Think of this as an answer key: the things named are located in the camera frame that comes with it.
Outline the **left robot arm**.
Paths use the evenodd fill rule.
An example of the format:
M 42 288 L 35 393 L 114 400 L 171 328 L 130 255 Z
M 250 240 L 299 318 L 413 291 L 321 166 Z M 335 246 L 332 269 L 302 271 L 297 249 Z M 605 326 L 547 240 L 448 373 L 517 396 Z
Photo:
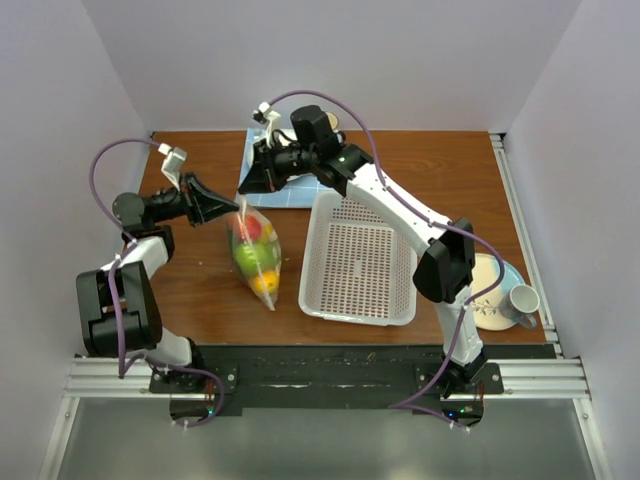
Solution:
M 84 347 L 91 357 L 115 358 L 124 375 L 135 359 L 161 369 L 160 381 L 185 392 L 207 383 L 199 348 L 171 333 L 161 320 L 151 278 L 173 257 L 169 220 L 185 217 L 200 226 L 239 211 L 239 205 L 204 186 L 193 173 L 179 185 L 143 196 L 116 197 L 112 213 L 123 228 L 124 250 L 103 267 L 76 278 Z

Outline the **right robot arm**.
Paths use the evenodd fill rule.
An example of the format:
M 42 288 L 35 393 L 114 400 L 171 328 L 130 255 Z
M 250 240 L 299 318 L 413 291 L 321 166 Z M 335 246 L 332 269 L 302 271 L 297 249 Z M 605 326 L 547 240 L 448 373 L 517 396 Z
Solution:
M 332 116 L 317 105 L 291 114 L 294 137 L 284 143 L 276 138 L 280 116 L 271 104 L 261 104 L 253 117 L 264 134 L 253 145 L 239 193 L 274 193 L 293 177 L 311 175 L 328 189 L 321 200 L 356 202 L 406 240 L 418 257 L 412 282 L 434 304 L 444 339 L 443 363 L 419 392 L 435 387 L 444 395 L 469 392 L 487 362 L 470 306 L 476 239 L 471 223 L 451 221 L 406 192 L 382 170 L 376 151 L 347 143 Z

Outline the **red orange fake mango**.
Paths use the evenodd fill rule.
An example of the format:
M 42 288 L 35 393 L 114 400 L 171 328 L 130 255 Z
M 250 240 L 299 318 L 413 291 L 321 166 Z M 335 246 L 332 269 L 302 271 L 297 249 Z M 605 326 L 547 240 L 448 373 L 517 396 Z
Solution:
M 257 242 L 262 236 L 263 227 L 261 222 L 252 215 L 238 216 L 234 221 L 234 232 L 243 242 Z

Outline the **clear zip top bag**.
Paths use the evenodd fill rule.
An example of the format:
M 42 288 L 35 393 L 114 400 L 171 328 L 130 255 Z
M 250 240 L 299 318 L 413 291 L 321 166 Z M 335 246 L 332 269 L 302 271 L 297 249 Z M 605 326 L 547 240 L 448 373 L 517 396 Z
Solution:
M 271 221 L 252 207 L 246 196 L 235 198 L 239 209 L 226 216 L 232 269 L 239 280 L 274 311 L 279 297 L 281 244 Z

